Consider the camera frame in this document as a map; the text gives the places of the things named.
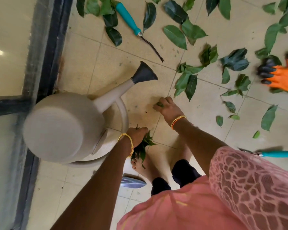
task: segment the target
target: gold bangle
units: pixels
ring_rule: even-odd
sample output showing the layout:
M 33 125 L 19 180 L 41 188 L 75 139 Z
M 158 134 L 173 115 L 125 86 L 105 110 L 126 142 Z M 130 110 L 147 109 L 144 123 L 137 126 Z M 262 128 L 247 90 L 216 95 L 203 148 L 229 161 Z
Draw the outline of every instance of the gold bangle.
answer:
M 119 139 L 117 140 L 117 142 L 119 142 L 120 138 L 121 138 L 123 135 L 127 136 L 127 137 L 130 139 L 130 143 L 131 143 L 131 153 L 130 153 L 129 156 L 127 156 L 127 157 L 130 157 L 130 156 L 132 156 L 132 154 L 133 154 L 133 142 L 132 142 L 131 137 L 130 137 L 127 133 L 122 133 L 122 134 L 119 136 Z
M 184 116 L 184 115 L 181 115 L 181 116 L 178 116 L 173 122 L 172 122 L 172 124 L 171 124 L 171 128 L 174 130 L 174 124 L 178 121 L 178 120 L 180 120 L 180 119 L 182 119 L 182 118 L 187 118 L 186 116 Z

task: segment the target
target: foot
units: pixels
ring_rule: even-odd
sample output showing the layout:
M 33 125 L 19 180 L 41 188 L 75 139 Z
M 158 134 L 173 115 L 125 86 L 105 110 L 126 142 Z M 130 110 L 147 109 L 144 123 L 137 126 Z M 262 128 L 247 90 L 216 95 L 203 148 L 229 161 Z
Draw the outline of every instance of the foot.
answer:
M 163 177 L 162 174 L 154 165 L 154 163 L 151 161 L 147 153 L 146 153 L 145 160 L 143 162 L 143 166 L 145 167 L 145 169 L 142 166 L 142 159 L 140 158 L 132 159 L 131 165 L 135 171 L 137 171 L 143 177 L 147 178 L 150 181 L 150 183 L 152 183 L 155 178 Z
M 192 152 L 190 151 L 189 147 L 185 143 L 182 143 L 177 153 L 173 155 L 173 158 L 169 164 L 171 171 L 173 170 L 173 167 L 177 161 L 182 160 L 182 159 L 190 161 L 191 156 L 192 156 Z

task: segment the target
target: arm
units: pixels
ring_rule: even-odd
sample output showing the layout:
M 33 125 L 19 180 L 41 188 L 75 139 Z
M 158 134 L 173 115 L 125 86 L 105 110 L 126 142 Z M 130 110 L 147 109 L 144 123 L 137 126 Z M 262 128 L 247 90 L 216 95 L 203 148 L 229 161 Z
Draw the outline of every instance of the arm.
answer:
M 146 127 L 129 128 L 127 134 L 136 147 L 142 142 L 147 132 Z M 130 153 L 130 139 L 124 136 L 110 151 L 95 175 L 78 193 L 51 230 L 108 230 L 119 192 L 124 163 Z
M 178 116 L 184 115 L 171 97 L 160 98 L 159 102 L 161 102 L 164 107 L 154 105 L 154 109 L 164 116 L 169 126 L 171 126 L 173 120 Z M 198 164 L 205 174 L 209 176 L 209 165 L 213 155 L 218 148 L 226 146 L 226 144 L 207 132 L 200 130 L 198 127 L 195 127 L 186 118 L 178 120 L 174 125 L 174 130 L 184 139 Z

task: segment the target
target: watering can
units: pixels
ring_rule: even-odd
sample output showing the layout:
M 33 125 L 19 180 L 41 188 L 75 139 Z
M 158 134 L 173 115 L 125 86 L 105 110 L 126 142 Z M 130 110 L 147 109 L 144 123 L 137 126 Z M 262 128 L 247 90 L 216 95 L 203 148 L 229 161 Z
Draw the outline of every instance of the watering can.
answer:
M 115 102 L 122 116 L 121 133 L 125 133 L 129 120 L 121 96 L 135 84 L 151 80 L 158 80 L 158 77 L 141 61 L 133 77 L 93 101 L 71 92 L 44 98 L 24 122 L 23 137 L 27 147 L 45 161 L 74 167 L 100 165 L 108 154 L 90 161 L 80 160 L 94 155 L 107 136 L 102 113 Z

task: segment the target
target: pink lace fabric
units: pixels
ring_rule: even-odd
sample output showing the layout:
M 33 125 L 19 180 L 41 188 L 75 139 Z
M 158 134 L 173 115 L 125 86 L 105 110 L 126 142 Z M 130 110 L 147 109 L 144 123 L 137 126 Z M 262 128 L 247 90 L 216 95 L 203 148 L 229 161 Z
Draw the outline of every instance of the pink lace fabric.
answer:
M 288 172 L 265 159 L 222 147 L 211 160 L 212 191 L 248 229 L 288 230 Z

